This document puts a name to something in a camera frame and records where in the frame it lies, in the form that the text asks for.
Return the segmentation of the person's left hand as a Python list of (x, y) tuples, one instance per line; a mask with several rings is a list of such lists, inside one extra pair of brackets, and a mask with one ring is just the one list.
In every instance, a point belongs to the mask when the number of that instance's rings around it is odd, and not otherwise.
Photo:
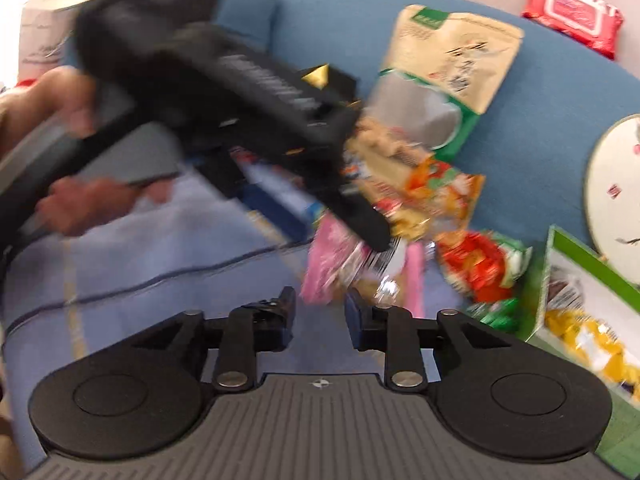
[[(25, 90), (12, 90), (1, 99), (1, 154), (6, 155), (46, 119), (60, 115), (73, 136), (94, 133), (93, 98), (96, 84), (70, 66), (58, 66)], [(170, 201), (171, 180), (144, 188), (104, 178), (83, 181), (65, 177), (54, 182), (39, 201), (37, 214), (50, 231), (81, 236), (96, 226), (125, 217), (139, 200)]]

